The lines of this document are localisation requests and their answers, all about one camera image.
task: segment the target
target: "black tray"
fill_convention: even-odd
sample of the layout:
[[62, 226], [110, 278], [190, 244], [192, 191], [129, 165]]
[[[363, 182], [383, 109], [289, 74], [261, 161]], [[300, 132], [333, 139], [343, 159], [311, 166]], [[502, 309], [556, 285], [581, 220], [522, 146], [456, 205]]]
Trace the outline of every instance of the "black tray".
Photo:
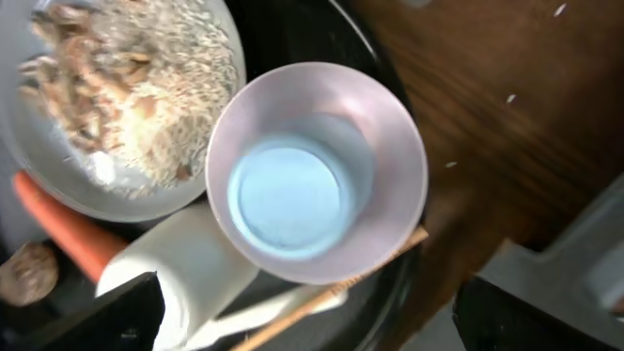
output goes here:
[[[392, 64], [346, 4], [332, 0], [225, 2], [240, 31], [250, 81], [268, 70], [289, 63], [335, 62], [359, 69], [375, 78], [410, 110], [409, 100]], [[0, 161], [9, 160], [7, 155], [7, 150], [0, 148]], [[16, 168], [13, 162], [2, 163], [0, 195], [9, 195], [10, 176]], [[10, 200], [6, 200], [5, 196], [3, 199], [0, 200], [1, 234], [9, 252], [26, 239], [43, 236], [26, 214], [14, 210], [14, 197], [10, 196]], [[12, 220], [2, 221], [2, 218], [7, 217]], [[155, 221], [132, 226], [106, 222], [101, 224], [132, 240], [153, 226]], [[353, 288], [344, 306], [306, 318], [259, 350], [374, 349], [384, 331], [393, 325], [397, 312], [403, 306], [410, 288], [410, 273], [415, 269], [418, 257], [419, 249], [404, 254]], [[93, 285], [70, 262], [63, 260], [61, 263], [63, 278], [58, 287], [46, 300], [28, 308], [28, 313], [33, 316], [30, 324], [32, 328], [40, 327], [56, 316], [77, 311], [92, 299]], [[292, 283], [262, 273], [224, 313], [251, 305], [291, 287]], [[6, 306], [2, 309], [4, 311], [0, 311], [0, 315], [12, 312]], [[230, 335], [207, 350], [227, 350], [245, 336], [245, 333]]]

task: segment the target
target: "wooden chopstick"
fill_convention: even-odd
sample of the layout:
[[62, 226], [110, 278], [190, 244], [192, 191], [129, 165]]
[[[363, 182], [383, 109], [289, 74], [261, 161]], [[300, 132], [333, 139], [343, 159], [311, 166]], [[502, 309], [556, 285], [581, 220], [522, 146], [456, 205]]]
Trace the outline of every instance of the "wooden chopstick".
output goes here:
[[366, 274], [328, 286], [325, 290], [319, 292], [317, 295], [295, 308], [288, 315], [277, 318], [271, 324], [252, 335], [252, 337], [234, 346], [230, 351], [255, 350], [257, 347], [272, 339], [280, 332], [285, 331], [290, 326], [305, 318], [308, 314], [310, 314], [310, 312], [312, 312], [312, 310], [314, 310], [314, 308], [316, 308], [321, 303], [358, 284], [359, 282], [367, 278], [370, 274], [374, 273], [376, 270], [384, 266], [386, 263], [392, 261], [399, 255], [403, 254], [404, 252], [418, 245], [423, 240], [427, 239], [428, 236], [429, 234], [427, 233], [427, 231], [422, 226], [418, 226], [413, 231], [413, 233], [411, 233], [409, 239], [405, 242], [405, 244], [399, 250], [394, 252], [390, 256], [390, 258], [383, 264], [380, 264], [379, 266], [373, 268], [373, 270], [367, 272]]

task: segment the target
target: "white container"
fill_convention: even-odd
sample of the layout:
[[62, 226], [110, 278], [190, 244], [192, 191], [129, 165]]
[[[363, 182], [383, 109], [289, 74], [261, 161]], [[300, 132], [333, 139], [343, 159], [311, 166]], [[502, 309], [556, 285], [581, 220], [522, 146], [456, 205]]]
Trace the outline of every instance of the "white container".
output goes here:
[[[258, 273], [223, 235], [208, 205], [194, 205], [161, 222], [108, 263], [97, 296], [144, 272], [156, 272], [165, 315], [154, 350], [193, 350], [221, 336], [261, 326], [300, 303], [320, 287], [301, 287], [258, 305], [214, 318]], [[339, 296], [319, 310], [341, 304]]]

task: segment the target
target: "blue cup bottom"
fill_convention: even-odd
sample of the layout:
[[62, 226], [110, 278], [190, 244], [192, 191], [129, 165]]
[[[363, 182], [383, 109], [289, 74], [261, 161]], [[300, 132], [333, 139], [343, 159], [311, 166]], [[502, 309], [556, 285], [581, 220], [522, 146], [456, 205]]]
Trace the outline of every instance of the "blue cup bottom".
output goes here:
[[336, 245], [354, 216], [353, 189], [322, 144], [273, 136], [236, 166], [228, 185], [234, 224], [257, 249], [307, 259]]

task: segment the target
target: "wooden table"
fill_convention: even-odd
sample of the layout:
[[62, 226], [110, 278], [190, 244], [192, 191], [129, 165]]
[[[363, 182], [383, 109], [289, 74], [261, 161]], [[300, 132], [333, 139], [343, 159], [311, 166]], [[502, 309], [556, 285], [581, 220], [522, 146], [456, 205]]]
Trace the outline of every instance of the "wooden table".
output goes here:
[[353, 5], [406, 84], [431, 168], [432, 239], [396, 350], [505, 238], [543, 249], [624, 171], [624, 2]]

